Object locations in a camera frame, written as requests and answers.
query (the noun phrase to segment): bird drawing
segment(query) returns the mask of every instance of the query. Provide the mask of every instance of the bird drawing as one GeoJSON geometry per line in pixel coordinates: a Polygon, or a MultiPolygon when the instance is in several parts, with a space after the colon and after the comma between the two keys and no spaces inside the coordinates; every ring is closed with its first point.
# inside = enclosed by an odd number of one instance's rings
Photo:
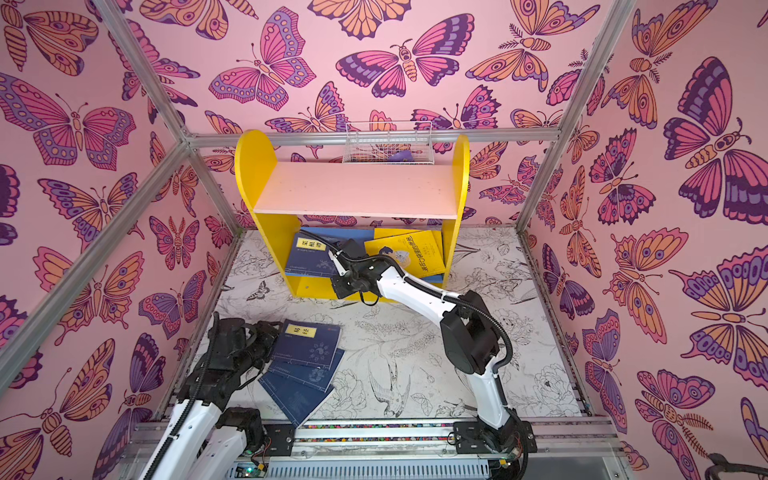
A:
{"type": "Polygon", "coordinates": [[[368,377],[371,381],[371,390],[373,390],[373,396],[376,397],[381,403],[386,404],[384,408],[385,417],[400,417],[403,409],[406,407],[406,400],[408,400],[408,393],[411,389],[411,377],[408,377],[408,385],[406,386],[405,393],[400,393],[400,388],[397,384],[397,362],[395,362],[395,372],[392,373],[392,366],[387,361],[387,368],[389,368],[389,388],[382,387],[371,373],[371,365],[368,364],[368,377]]]}

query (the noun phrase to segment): yellow book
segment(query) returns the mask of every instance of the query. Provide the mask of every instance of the yellow book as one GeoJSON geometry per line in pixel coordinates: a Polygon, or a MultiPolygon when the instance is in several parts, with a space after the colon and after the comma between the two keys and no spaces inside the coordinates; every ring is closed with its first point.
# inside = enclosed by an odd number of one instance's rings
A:
{"type": "Polygon", "coordinates": [[[406,272],[418,278],[445,272],[440,249],[435,242],[435,236],[429,230],[368,240],[366,253],[389,255],[406,272]]]}
{"type": "MultiPolygon", "coordinates": [[[[406,233],[416,233],[421,231],[422,230],[408,230],[407,228],[377,227],[373,229],[373,238],[378,239],[378,238],[394,237],[395,235],[404,235],[406,233]]],[[[437,249],[440,250],[440,258],[444,259],[442,255],[442,232],[440,230],[426,230],[426,231],[432,232],[432,235],[435,236],[435,243],[437,243],[437,249]]]]}

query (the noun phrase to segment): book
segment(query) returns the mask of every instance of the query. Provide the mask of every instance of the book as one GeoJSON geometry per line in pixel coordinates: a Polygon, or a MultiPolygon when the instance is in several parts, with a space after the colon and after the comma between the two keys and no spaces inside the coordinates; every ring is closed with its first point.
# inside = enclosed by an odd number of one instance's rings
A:
{"type": "Polygon", "coordinates": [[[330,386],[325,392],[320,392],[273,372],[262,375],[259,384],[296,428],[312,416],[333,391],[333,386],[330,386]]]}
{"type": "Polygon", "coordinates": [[[274,361],[270,364],[268,371],[276,373],[279,376],[284,376],[294,382],[306,385],[311,389],[325,392],[328,390],[331,380],[333,380],[333,374],[336,373],[336,369],[339,368],[339,362],[341,362],[343,356],[344,350],[336,349],[336,353],[333,354],[331,370],[316,369],[306,365],[292,365],[290,363],[274,361]]]}
{"type": "Polygon", "coordinates": [[[429,230],[366,242],[369,255],[389,255],[408,273],[418,278],[445,272],[442,255],[429,230]]]}
{"type": "Polygon", "coordinates": [[[341,326],[286,320],[272,358],[293,365],[330,370],[341,326]]]}

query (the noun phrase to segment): wire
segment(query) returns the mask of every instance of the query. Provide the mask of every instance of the wire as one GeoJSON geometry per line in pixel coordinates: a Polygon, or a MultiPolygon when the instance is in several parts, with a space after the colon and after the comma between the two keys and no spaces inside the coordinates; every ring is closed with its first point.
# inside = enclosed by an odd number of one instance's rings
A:
{"type": "Polygon", "coordinates": [[[197,396],[200,394],[200,389],[203,387],[203,380],[204,380],[205,374],[208,371],[208,366],[210,365],[210,358],[214,354],[213,347],[216,344],[216,338],[219,336],[219,313],[218,312],[214,312],[214,324],[211,327],[211,330],[213,330],[213,334],[210,336],[208,350],[205,352],[205,355],[203,357],[203,362],[200,364],[200,374],[197,376],[197,381],[194,384],[194,389],[192,390],[192,393],[190,394],[190,397],[187,400],[187,406],[184,407],[184,410],[181,413],[181,416],[176,421],[176,424],[171,429],[168,436],[165,438],[163,445],[160,446],[160,450],[157,451],[157,455],[154,457],[152,464],[147,469],[147,474],[144,476],[145,480],[151,480],[152,477],[154,476],[155,471],[157,471],[157,467],[160,466],[160,462],[163,461],[163,457],[165,456],[165,453],[170,448],[170,444],[174,442],[176,437],[178,437],[181,427],[184,425],[184,422],[187,420],[187,417],[189,416],[190,411],[192,410],[192,407],[194,406],[194,403],[197,400],[197,396]]]}

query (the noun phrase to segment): stack of books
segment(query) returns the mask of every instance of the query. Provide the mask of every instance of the stack of books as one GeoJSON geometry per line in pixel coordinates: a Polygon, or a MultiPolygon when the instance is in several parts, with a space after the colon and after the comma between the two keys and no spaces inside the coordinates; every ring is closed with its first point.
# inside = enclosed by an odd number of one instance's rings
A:
{"type": "MultiPolygon", "coordinates": [[[[369,255],[389,255],[408,273],[427,282],[442,283],[445,272],[442,232],[439,230],[407,230],[402,228],[376,228],[357,230],[349,228],[304,227],[320,235],[327,243],[341,246],[354,240],[369,255]]],[[[293,238],[286,264],[288,276],[319,276],[330,278],[337,273],[329,257],[329,248],[300,232],[293,238]]]]}
{"type": "Polygon", "coordinates": [[[333,391],[331,380],[344,350],[341,327],[286,320],[259,383],[295,427],[303,424],[333,391]]]}

